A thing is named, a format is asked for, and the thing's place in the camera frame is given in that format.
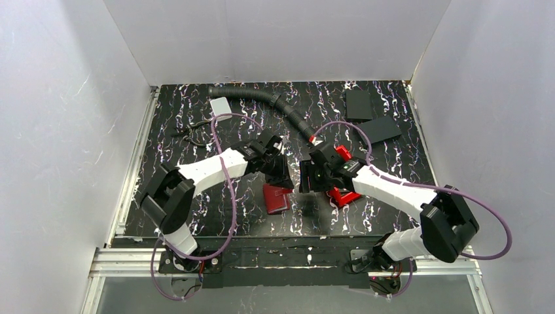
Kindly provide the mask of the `red card holder wallet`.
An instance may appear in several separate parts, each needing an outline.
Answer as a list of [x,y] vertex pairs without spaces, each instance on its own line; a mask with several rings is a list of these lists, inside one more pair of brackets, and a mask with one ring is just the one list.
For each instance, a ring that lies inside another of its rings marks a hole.
[[264,184],[262,187],[266,212],[269,215],[278,215],[290,209],[289,195],[292,189]]

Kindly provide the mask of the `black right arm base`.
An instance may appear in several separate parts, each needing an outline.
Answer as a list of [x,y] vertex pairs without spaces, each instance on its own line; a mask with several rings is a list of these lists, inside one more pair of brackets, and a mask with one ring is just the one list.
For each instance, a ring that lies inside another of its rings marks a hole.
[[344,270],[350,275],[368,275],[370,289],[376,296],[392,298],[408,288],[417,266],[413,258],[390,262],[373,250],[354,249],[349,252]]

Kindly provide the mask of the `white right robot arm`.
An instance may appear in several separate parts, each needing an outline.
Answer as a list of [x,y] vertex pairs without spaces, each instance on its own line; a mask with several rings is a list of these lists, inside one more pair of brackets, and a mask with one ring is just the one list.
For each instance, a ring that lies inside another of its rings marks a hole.
[[343,188],[416,219],[417,227],[388,233],[373,246],[368,260],[378,267],[425,255],[452,263],[479,231],[463,196],[453,188],[415,187],[361,158],[345,160],[329,143],[316,145],[309,155],[300,162],[301,193]]

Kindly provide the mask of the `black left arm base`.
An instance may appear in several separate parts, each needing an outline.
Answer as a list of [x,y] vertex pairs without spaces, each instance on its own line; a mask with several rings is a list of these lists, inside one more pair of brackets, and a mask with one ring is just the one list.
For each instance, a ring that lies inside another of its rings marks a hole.
[[223,257],[217,256],[212,259],[197,261],[180,257],[176,253],[165,250],[160,254],[157,272],[161,274],[181,273],[220,273],[223,268]]

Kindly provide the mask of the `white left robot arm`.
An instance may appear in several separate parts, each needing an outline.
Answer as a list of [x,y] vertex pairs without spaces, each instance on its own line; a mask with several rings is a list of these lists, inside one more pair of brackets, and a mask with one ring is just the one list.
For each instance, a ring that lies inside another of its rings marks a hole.
[[264,174],[270,186],[292,190],[281,137],[262,130],[250,141],[240,141],[216,156],[175,167],[161,165],[141,196],[141,210],[154,222],[166,247],[181,258],[204,261],[187,226],[194,197],[219,183],[230,183],[251,173]]

